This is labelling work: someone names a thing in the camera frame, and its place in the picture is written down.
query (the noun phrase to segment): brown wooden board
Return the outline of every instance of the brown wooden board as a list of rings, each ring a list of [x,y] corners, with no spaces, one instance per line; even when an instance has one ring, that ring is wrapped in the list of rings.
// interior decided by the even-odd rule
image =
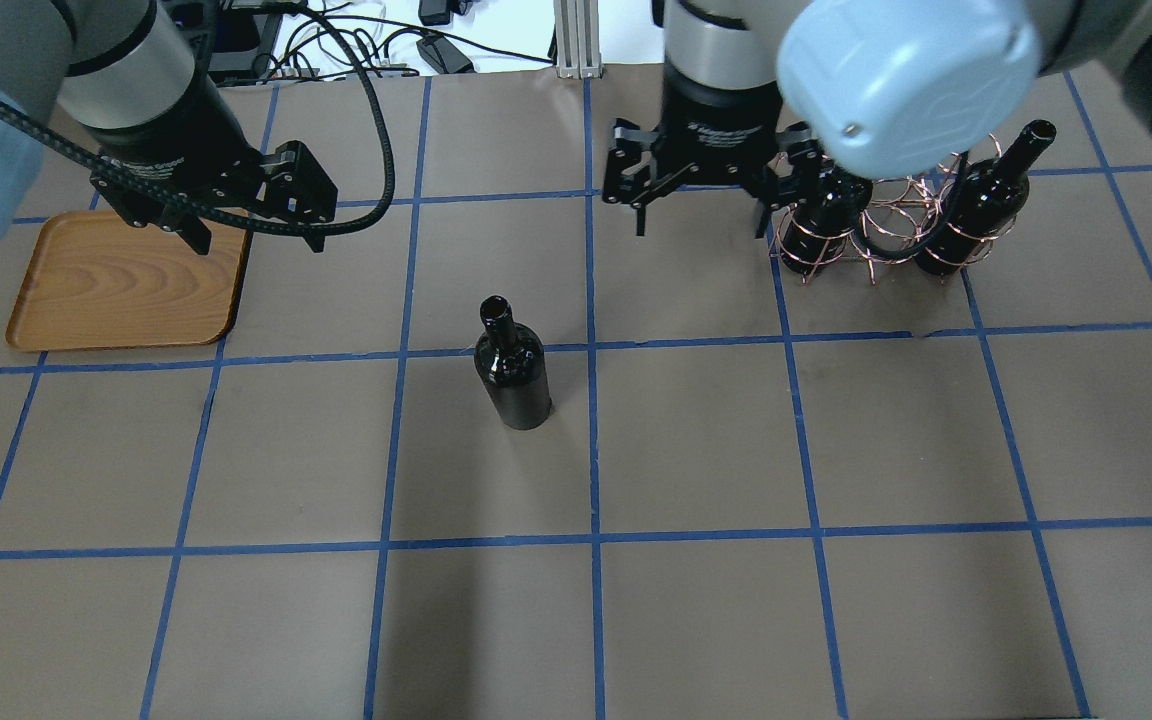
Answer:
[[[114,211],[51,218],[38,232],[6,341],[14,350],[215,342],[233,327],[251,236],[207,223],[211,251]]]

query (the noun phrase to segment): wine bottle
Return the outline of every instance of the wine bottle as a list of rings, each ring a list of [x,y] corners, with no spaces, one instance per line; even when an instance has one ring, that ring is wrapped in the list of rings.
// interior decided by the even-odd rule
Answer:
[[[1029,200],[1029,168],[1056,139],[1056,127],[1034,120],[998,159],[982,160],[955,179],[947,223],[916,256],[919,268],[933,275],[957,272],[980,245],[978,238],[1000,232]]]
[[[781,262],[810,276],[844,250],[856,215],[869,205],[873,183],[829,165],[820,172],[817,191],[794,209],[794,223],[781,242]]]
[[[516,430],[538,427],[553,409],[545,374],[545,347],[526,325],[513,321],[509,302],[493,295],[479,305],[486,332],[473,349],[473,364],[500,420]]]

